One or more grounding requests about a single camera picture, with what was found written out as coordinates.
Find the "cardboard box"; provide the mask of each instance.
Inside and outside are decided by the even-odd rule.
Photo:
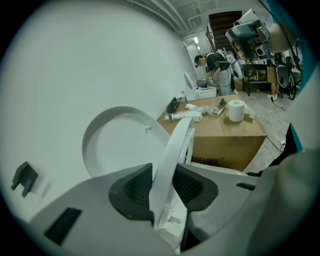
[[[193,100],[196,106],[216,106],[222,97]],[[239,95],[224,96],[227,102],[243,100]],[[189,102],[180,103],[177,112]],[[196,163],[243,171],[257,154],[267,134],[259,120],[244,115],[242,122],[232,122],[228,105],[218,118],[204,115],[194,123],[195,138],[192,161]],[[158,123],[171,135],[180,120],[167,121],[164,115]]]

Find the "stroller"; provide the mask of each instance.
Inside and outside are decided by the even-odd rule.
[[[284,94],[289,96],[290,100],[293,100],[297,94],[297,84],[301,82],[301,78],[296,82],[295,76],[292,73],[291,69],[293,67],[293,63],[291,57],[287,56],[285,58],[285,63],[283,62],[284,55],[283,53],[275,54],[275,64],[276,75],[279,81],[279,97],[283,98]]]

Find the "white wall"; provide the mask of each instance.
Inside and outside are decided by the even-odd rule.
[[[195,77],[181,39],[156,16],[110,1],[52,2],[15,37],[0,74],[0,179],[19,217],[89,178],[82,160],[88,124],[115,106],[157,119]],[[40,173],[35,195],[10,189],[19,165]]]
[[[194,79],[195,81],[196,80],[202,81],[203,79],[206,79],[206,77],[207,77],[206,76],[206,69],[204,67],[201,67],[201,66],[196,68],[195,65],[194,65],[195,57],[200,54],[199,51],[198,51],[196,43],[194,41],[191,42],[186,47],[186,49],[187,49],[187,51],[189,53],[189,56],[190,56],[190,59],[191,59],[191,62],[193,64],[193,68],[194,68],[194,71],[195,71],[195,74],[196,74],[196,79],[195,79],[195,77],[193,77],[192,79]]]

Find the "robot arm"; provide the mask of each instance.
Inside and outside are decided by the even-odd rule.
[[[225,36],[236,51],[238,51],[236,44],[241,47],[248,60],[274,58],[269,49],[270,33],[264,21],[252,9],[237,20],[234,27],[230,28]]]

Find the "floor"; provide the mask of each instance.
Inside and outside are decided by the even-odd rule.
[[[275,103],[280,107],[275,106],[271,100],[267,98],[268,93],[264,91],[251,92],[250,97],[247,93],[240,91],[239,95],[243,98],[248,107],[256,112],[256,117],[261,122],[264,130],[273,143],[275,143],[275,140],[286,140],[286,133],[290,121],[287,119],[286,112],[280,107],[283,106],[288,108],[293,102],[287,95],[283,95],[283,98],[278,97],[277,101],[275,101]],[[264,144],[271,150],[275,158],[280,155],[275,146],[272,145],[267,138],[265,139]],[[273,156],[262,144],[258,153],[244,170],[244,173],[257,173],[264,170],[274,160]]]

